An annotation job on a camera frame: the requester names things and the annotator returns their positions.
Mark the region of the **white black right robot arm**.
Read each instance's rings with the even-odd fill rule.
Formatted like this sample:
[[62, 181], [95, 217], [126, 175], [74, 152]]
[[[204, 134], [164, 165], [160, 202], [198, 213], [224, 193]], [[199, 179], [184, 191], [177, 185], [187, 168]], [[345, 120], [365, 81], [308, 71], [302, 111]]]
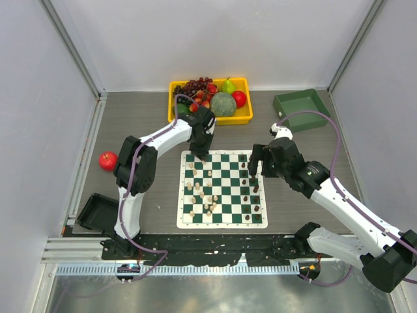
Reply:
[[416, 232], [402, 232], [381, 220], [352, 196], [328, 168], [306, 161], [288, 137], [256, 143], [248, 162], [251, 176], [282, 178], [292, 190], [332, 213], [355, 238], [346, 238], [312, 222], [300, 228], [296, 252], [327, 254], [361, 270], [377, 289], [390, 293], [416, 267]]

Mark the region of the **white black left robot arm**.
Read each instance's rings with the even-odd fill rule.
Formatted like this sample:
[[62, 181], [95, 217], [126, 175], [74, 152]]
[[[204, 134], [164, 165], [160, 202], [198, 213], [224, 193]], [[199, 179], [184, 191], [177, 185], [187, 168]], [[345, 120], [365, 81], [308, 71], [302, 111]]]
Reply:
[[124, 259], [131, 260], [139, 253], [139, 243], [134, 238], [140, 233], [141, 206], [145, 193], [154, 182], [158, 159], [175, 146], [188, 142], [191, 154], [205, 160], [215, 124], [213, 112], [203, 106], [189, 115], [181, 114], [148, 136], [125, 139], [113, 170], [119, 191], [119, 207], [111, 235], [117, 252]]

